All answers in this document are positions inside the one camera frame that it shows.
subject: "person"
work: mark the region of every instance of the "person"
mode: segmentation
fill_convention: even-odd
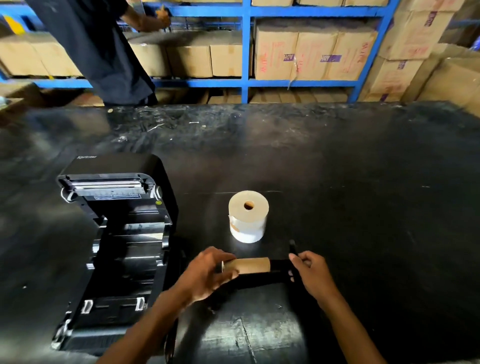
[[[298,270],[307,292],[329,318],[348,364],[386,363],[336,287],[325,259],[309,251],[288,257]],[[185,308],[238,277],[235,270],[214,273],[217,264],[231,259],[235,259],[233,254],[214,247],[198,254],[173,287],[159,295],[152,308],[105,352],[97,364],[146,363],[155,343],[166,335]]]
[[[47,30],[65,48],[105,106],[154,105],[155,86],[117,25],[121,18],[139,32],[170,25],[167,11],[158,18],[138,14],[126,0],[26,0]]]

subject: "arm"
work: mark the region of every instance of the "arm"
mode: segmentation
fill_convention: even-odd
[[[170,18],[163,6],[156,14],[157,18],[139,14],[129,5],[121,19],[138,32],[156,32],[170,25]]]
[[[299,271],[308,293],[325,311],[348,364],[386,364],[336,287],[325,259],[309,251],[288,257]]]
[[[214,274],[218,263],[231,259],[235,259],[233,254],[212,246],[198,254],[175,285],[158,296],[152,308],[122,339],[109,347],[97,364],[146,363],[185,308],[207,298],[222,284],[238,277],[237,271]]]

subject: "label roll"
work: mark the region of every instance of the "label roll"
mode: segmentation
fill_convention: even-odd
[[[268,201],[255,191],[242,191],[233,195],[228,203],[230,231],[242,243],[259,241],[265,232]]]

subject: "label printer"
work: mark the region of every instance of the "label printer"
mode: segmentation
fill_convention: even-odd
[[[101,355],[179,276],[170,246],[178,207],[151,154],[79,156],[58,176],[60,195],[98,225],[84,278],[52,341]]]

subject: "blue metal shelf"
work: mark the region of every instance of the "blue metal shelf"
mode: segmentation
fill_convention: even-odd
[[[353,91],[348,98],[355,102],[368,75],[380,44],[387,32],[388,25],[400,0],[390,0],[385,7],[325,7],[325,6],[251,6],[245,0],[243,3],[194,3],[178,4],[169,2],[145,2],[145,12],[154,13],[156,9],[165,5],[172,16],[178,17],[237,17],[241,18],[242,31],[242,77],[236,79],[190,79],[190,80],[161,80],[153,79],[157,87],[238,87],[241,88],[242,102],[247,102],[249,87],[352,87]],[[2,3],[0,14],[10,16],[29,31],[29,23],[38,24],[39,20],[32,9],[24,3]],[[249,78],[250,28],[254,17],[377,17],[381,18],[378,25],[378,37],[372,47],[357,81],[293,81],[274,80],[263,81]],[[10,82],[0,77],[0,82]],[[31,79],[43,88],[88,88],[90,83],[85,79]]]

